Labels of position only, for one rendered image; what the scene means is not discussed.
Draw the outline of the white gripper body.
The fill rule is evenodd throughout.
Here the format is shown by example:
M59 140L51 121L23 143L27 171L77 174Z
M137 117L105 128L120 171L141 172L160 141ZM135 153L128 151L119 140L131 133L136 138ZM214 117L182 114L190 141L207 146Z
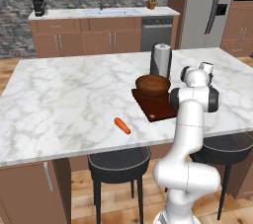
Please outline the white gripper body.
M202 62L200 65L200 69L204 70L209 74L210 77L212 77L213 65L211 63Z

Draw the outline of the brown wooden bowl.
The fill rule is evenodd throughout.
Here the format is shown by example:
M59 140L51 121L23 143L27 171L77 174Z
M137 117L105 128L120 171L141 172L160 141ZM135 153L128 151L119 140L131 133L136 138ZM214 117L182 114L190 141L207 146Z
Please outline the brown wooden bowl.
M158 98L170 88L170 81L159 75L142 75L135 80L136 89L145 97Z

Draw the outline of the dark red-brown tray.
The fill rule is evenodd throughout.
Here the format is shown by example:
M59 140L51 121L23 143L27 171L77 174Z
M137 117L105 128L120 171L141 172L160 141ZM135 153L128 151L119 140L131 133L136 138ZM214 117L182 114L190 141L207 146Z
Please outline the dark red-brown tray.
M177 112L170 106L169 94L158 98L149 98L143 96L137 89L132 89L131 92L150 122L177 116Z

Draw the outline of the silver fridge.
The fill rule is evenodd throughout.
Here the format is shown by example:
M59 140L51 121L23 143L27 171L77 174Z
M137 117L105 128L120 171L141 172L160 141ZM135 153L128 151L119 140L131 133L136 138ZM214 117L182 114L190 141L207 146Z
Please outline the silver fridge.
M187 0L180 48L219 47L231 0Z

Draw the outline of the grey dishwasher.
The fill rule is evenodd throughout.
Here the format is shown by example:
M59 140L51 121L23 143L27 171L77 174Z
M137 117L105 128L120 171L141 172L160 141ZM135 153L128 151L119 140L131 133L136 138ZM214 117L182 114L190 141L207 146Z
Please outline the grey dishwasher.
M143 17L140 50L151 51L155 43L170 44L172 24L172 16Z

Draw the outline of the brown tall oven cupboard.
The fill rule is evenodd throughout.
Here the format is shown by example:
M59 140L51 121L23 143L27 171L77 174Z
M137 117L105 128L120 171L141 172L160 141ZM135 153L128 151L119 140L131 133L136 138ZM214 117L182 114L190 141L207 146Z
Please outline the brown tall oven cupboard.
M253 0L231 0L220 47L235 57L253 57Z

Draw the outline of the black round stool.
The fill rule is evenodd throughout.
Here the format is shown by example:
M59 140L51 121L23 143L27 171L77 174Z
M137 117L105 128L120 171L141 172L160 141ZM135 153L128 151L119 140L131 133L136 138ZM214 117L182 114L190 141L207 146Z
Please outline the black round stool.
M90 154L87 159L93 181L97 224L101 224L101 183L130 183L131 197L134 197L134 182L137 182L139 222L143 224L142 176L150 161L149 147Z
M190 155L196 163L224 165L222 191L217 219L220 219L231 167L244 161L253 149L253 132L206 137L200 151Z

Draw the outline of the orange carrot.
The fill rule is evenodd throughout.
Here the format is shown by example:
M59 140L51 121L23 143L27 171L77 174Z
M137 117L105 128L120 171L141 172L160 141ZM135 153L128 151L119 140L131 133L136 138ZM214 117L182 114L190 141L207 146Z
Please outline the orange carrot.
M130 129L119 117L115 118L115 125L118 126L124 133L130 134Z

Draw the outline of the white sink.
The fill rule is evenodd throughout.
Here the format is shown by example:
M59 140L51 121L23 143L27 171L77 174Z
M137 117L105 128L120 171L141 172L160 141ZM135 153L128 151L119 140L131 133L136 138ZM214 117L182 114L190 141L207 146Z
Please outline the white sink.
M89 16L121 16L121 15L137 15L138 12L134 9L86 9L84 15Z

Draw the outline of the brown base cupboard run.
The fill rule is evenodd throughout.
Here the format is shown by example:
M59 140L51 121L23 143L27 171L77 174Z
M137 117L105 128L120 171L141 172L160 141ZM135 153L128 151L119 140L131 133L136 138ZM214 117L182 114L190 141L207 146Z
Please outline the brown base cupboard run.
M30 20L39 58L140 52L141 18Z

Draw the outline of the black coffee machine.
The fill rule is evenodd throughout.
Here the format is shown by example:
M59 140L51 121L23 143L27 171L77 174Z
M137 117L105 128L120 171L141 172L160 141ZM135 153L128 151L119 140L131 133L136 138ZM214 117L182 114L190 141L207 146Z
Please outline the black coffee machine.
M45 14L46 3L44 0L33 0L35 15L41 17Z

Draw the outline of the brown island cupboard door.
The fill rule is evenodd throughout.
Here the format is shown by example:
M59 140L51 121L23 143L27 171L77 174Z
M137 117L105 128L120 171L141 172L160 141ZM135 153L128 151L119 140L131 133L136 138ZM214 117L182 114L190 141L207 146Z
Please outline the brown island cupboard door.
M71 224L71 169L51 160L50 191L43 162L0 168L0 217L4 224Z

